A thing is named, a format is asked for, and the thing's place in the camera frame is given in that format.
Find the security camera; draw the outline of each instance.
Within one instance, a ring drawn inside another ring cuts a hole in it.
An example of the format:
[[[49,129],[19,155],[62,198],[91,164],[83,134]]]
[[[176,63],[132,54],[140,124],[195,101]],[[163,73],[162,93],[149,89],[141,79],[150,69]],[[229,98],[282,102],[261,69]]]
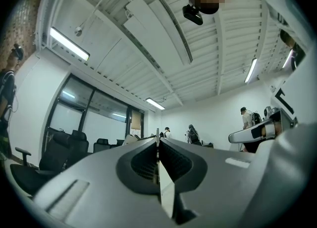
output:
[[[77,28],[75,29],[75,35],[76,35],[76,36],[81,36],[82,33],[83,33],[83,30],[82,30],[81,27],[77,27]]]
[[[195,9],[193,6],[190,6],[189,4],[183,7],[183,15],[186,19],[194,22],[199,26],[204,23],[199,11]]]

